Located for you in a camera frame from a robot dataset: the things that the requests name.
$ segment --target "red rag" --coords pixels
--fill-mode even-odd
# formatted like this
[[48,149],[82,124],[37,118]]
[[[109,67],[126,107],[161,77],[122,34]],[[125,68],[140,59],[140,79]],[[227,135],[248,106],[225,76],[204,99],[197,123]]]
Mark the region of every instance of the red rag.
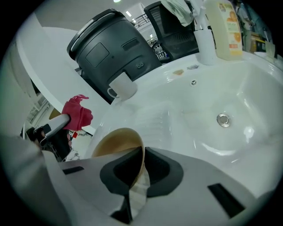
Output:
[[62,114],[68,114],[71,120],[64,129],[79,131],[82,126],[90,125],[93,119],[92,112],[80,105],[83,99],[88,99],[88,97],[77,95],[65,103]]

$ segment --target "white sink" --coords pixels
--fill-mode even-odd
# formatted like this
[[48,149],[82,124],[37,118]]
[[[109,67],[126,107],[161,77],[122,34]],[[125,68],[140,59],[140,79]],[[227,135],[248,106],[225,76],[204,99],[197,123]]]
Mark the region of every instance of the white sink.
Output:
[[[188,56],[141,77],[131,99],[111,105],[88,155],[107,133],[130,127],[146,146],[207,161],[255,197],[273,190],[282,175],[283,75],[255,55],[244,57],[187,70],[197,64]],[[173,74],[179,69],[183,75]],[[221,113],[229,127],[217,122]]]
[[[172,141],[164,149],[210,162],[260,196],[276,186],[282,172],[282,98],[282,77],[241,61],[194,75],[187,71],[135,96],[125,107],[137,118],[145,107],[148,113],[163,108],[169,114],[163,133],[171,135],[164,140]],[[217,122],[220,113],[230,117],[229,127]]]

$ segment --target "mug handle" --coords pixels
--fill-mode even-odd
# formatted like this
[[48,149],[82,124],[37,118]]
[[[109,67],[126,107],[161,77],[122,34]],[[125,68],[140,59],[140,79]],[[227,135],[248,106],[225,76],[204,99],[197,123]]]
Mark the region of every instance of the mug handle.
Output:
[[108,88],[107,93],[109,94],[109,96],[113,97],[113,98],[119,98],[119,96],[115,97],[113,96],[109,91],[112,90],[112,88]]

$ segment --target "sink drain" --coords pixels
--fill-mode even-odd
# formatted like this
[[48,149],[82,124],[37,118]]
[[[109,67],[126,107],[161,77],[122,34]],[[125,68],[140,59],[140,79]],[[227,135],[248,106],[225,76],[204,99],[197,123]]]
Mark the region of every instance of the sink drain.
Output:
[[224,114],[224,113],[217,115],[217,122],[219,125],[225,128],[231,125],[231,119],[229,115]]

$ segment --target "metal railing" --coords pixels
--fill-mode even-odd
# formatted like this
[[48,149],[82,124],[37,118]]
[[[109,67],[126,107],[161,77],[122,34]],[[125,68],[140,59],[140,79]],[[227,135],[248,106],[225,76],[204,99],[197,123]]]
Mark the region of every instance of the metal railing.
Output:
[[135,26],[134,26],[135,28],[139,28],[139,27],[150,22],[150,20],[148,19],[146,14],[143,14],[143,15],[137,17],[135,19],[135,21],[136,21]]

